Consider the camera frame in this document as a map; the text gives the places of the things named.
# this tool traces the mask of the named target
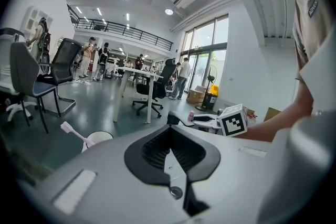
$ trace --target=ceiling light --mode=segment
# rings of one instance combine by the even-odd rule
[[[174,13],[170,8],[166,9],[165,12],[168,15],[173,15],[173,13]]]

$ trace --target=table leg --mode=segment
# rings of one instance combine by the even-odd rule
[[[124,94],[129,76],[130,76],[130,71],[125,71],[124,76],[121,80],[121,85],[120,85],[118,94],[115,96],[114,116],[113,116],[113,121],[114,122],[117,122],[117,120],[118,120],[119,106],[120,106],[120,102],[121,102],[122,96]]]
[[[151,112],[152,112],[152,97],[153,97],[153,87],[154,87],[154,79],[151,79],[149,82],[149,95],[148,95],[148,110],[147,110],[147,122],[151,123]]]

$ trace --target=desk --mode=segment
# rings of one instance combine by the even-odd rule
[[[118,69],[122,69],[125,71],[124,76],[121,80],[121,85],[119,88],[119,91],[116,96],[116,102],[114,105],[114,117],[113,121],[117,122],[118,120],[118,114],[119,114],[119,106],[121,102],[122,95],[124,94],[128,78],[130,77],[132,72],[139,73],[139,74],[144,74],[144,75],[150,75],[151,76],[151,81],[149,83],[149,95],[148,95],[148,111],[147,111],[147,121],[146,123],[151,123],[151,112],[152,112],[152,94],[153,94],[153,86],[154,86],[154,78],[163,78],[162,76],[159,76],[158,74],[153,74],[149,73],[146,71],[134,69],[134,68],[129,68],[129,67],[118,67]]]

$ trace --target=black metal railing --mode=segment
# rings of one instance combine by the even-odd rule
[[[151,45],[158,46],[162,49],[170,50],[172,47],[172,42],[158,37],[156,35],[141,31],[139,29],[129,27],[122,24],[112,23],[112,22],[103,22],[102,20],[95,19],[78,19],[76,23],[76,28],[81,29],[91,29],[97,31],[105,31],[117,35],[122,35],[125,37],[134,38],[140,41],[147,42]]]
[[[68,11],[69,11],[71,23],[75,27],[79,20],[79,17],[69,5],[68,5]]]

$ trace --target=green floor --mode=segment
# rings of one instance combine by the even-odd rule
[[[132,100],[139,100],[140,96],[135,97],[135,88],[129,85],[120,106],[118,122],[114,123],[114,96],[121,80],[104,79],[102,82],[95,82],[91,81],[90,77],[86,80],[90,81],[91,85],[71,82],[59,87],[59,95],[75,99],[76,105],[61,118],[50,113],[44,114],[49,134],[45,132],[39,113],[33,106],[28,107],[34,117],[30,121],[30,127],[27,126],[22,112],[14,115],[14,126],[7,124],[7,114],[2,113],[0,125],[7,146],[19,152],[22,158],[35,167],[52,171],[80,154],[82,150],[82,141],[73,134],[66,134],[60,128],[63,121],[69,122],[85,137],[95,131],[106,131],[116,138],[154,126],[163,126],[169,110],[178,111],[186,118],[190,110],[195,110],[193,105],[185,101],[185,94],[182,100],[158,99],[158,103],[164,106],[164,109],[160,110],[162,117],[157,118],[157,114],[152,110],[151,124],[146,124],[147,109],[142,110],[140,116],[136,116],[135,110],[140,104],[132,106]],[[46,108],[56,109],[52,93],[43,100]],[[62,110],[68,103],[59,101],[59,105]]]

